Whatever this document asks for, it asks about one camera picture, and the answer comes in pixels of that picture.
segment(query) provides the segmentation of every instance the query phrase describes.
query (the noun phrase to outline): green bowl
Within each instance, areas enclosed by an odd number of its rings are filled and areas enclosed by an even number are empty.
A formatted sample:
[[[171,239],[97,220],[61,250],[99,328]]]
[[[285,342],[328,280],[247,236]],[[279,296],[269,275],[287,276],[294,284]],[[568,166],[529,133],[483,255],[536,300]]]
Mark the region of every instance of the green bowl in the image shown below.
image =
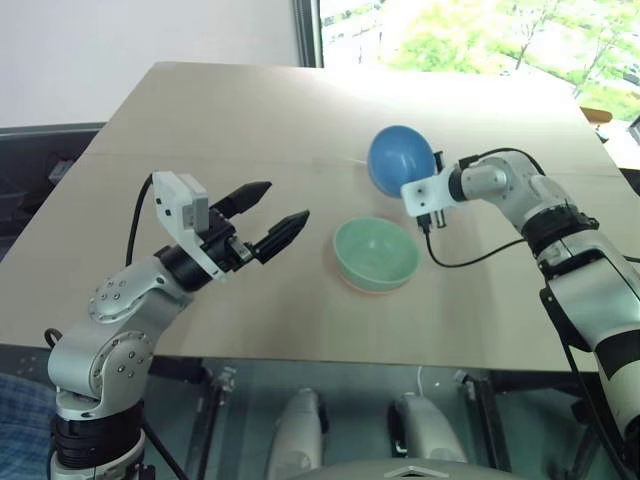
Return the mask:
[[[381,218],[356,218],[336,230],[333,250],[344,279],[367,292],[387,292],[406,283],[420,254],[409,235]]]

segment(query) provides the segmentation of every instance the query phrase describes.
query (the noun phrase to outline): black cable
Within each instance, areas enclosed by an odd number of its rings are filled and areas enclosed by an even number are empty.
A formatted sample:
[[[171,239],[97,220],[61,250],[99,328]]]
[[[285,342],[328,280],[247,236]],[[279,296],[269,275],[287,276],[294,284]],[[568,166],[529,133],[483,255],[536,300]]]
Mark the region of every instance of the black cable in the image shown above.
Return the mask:
[[[47,328],[44,331],[44,341],[47,342],[49,348],[53,349],[56,346],[56,343],[62,338],[62,333],[60,330],[55,328]]]
[[[431,257],[431,260],[433,260],[434,263],[436,263],[437,265],[440,265],[441,267],[444,267],[444,268],[459,268],[459,267],[466,267],[469,265],[473,265],[474,263],[478,263],[478,262],[481,262],[482,260],[486,260],[487,258],[495,255],[496,253],[500,253],[501,251],[506,250],[509,247],[513,247],[514,245],[517,245],[525,241],[524,238],[521,238],[519,240],[514,240],[513,242],[505,243],[501,247],[498,247],[495,250],[492,250],[489,253],[482,255],[481,257],[475,258],[473,260],[469,260],[468,262],[443,263],[440,260],[438,260],[436,256],[433,254],[433,249],[431,248],[431,238],[429,237],[429,235],[427,234],[425,235],[425,237],[427,238],[427,250],[429,251],[429,256]]]
[[[600,416],[598,415],[598,411],[595,407],[593,399],[591,398],[591,394],[587,389],[587,385],[584,381],[584,378],[582,377],[582,373],[580,372],[580,370],[578,370],[576,361],[573,358],[573,354],[571,353],[571,348],[563,340],[561,340],[561,342],[562,342],[562,348],[564,349],[564,354],[566,355],[567,361],[569,362],[569,367],[571,367],[571,372],[578,379],[578,383],[580,384],[580,389],[584,394],[585,400],[587,401],[587,405],[589,406],[589,410],[591,410],[591,417],[595,423],[596,431],[598,432],[598,436],[600,437],[600,442],[602,443],[602,446],[604,447],[604,449],[607,451],[607,455],[609,455],[609,459],[613,464],[613,468],[615,468],[620,478],[622,480],[629,480],[629,476],[625,471],[624,465],[618,458],[618,454],[616,453],[615,448],[613,447],[613,445],[611,445],[611,442],[607,437],[607,433],[605,432],[602,422],[600,421]]]
[[[129,242],[127,243],[127,256],[124,262],[124,266],[128,267],[131,265],[133,260],[133,245],[136,242],[136,232],[138,231],[138,222],[140,221],[140,212],[142,212],[142,204],[144,203],[144,197],[147,195],[147,191],[152,183],[152,177],[149,175],[142,187],[140,188],[140,193],[138,194],[138,199],[136,200],[136,206],[133,210],[133,219],[131,220],[131,230],[129,231]]]
[[[480,158],[483,158],[483,157],[488,157],[489,155],[493,155],[494,153],[500,153],[500,152],[518,152],[518,153],[521,153],[522,155],[524,155],[525,157],[527,157],[529,159],[529,161],[533,164],[533,166],[535,167],[535,169],[538,171],[538,173],[540,175],[546,175],[546,173],[544,173],[544,170],[542,169],[542,167],[536,161],[535,158],[533,158],[527,152],[524,152],[524,151],[519,150],[517,148],[511,148],[511,147],[494,148],[493,150],[489,150],[488,152],[484,152],[484,153],[481,153],[480,155],[477,155],[477,157],[478,157],[478,159],[480,159]]]
[[[184,472],[184,470],[182,470],[180,465],[178,465],[178,462],[176,462],[175,459],[171,456],[171,453],[169,453],[167,447],[165,447],[164,443],[162,443],[162,440],[160,440],[160,437],[156,435],[156,432],[153,431],[151,425],[147,423],[146,419],[142,421],[142,430],[144,431],[147,438],[151,441],[153,446],[156,447],[156,450],[158,450],[158,453],[160,454],[162,459],[167,463],[167,465],[169,465],[169,468],[171,468],[178,480],[189,480],[187,474]]]

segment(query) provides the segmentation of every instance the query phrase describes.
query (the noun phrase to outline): blue bowl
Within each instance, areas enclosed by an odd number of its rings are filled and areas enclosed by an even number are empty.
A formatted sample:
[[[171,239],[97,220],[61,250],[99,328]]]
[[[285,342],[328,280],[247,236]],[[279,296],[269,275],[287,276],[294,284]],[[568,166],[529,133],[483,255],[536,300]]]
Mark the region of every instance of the blue bowl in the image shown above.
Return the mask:
[[[381,192],[400,198],[400,187],[430,177],[436,159],[429,142],[414,129],[394,125],[373,139],[367,159],[371,181]]]

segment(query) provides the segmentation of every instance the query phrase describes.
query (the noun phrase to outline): plaid fabric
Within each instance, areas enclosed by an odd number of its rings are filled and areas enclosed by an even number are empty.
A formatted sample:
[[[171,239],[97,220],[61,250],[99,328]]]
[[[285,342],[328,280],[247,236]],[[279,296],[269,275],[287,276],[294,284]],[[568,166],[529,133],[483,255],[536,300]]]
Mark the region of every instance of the plaid fabric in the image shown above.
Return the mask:
[[[0,373],[0,480],[46,478],[55,404],[53,390]]]

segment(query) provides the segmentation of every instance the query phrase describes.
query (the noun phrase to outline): white wall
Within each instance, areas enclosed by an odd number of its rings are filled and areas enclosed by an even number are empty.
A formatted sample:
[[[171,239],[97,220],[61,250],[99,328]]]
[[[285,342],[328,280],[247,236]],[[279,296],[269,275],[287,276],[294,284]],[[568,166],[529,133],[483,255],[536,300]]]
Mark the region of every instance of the white wall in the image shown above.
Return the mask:
[[[157,61],[297,65],[291,0],[0,0],[0,128],[106,121]]]

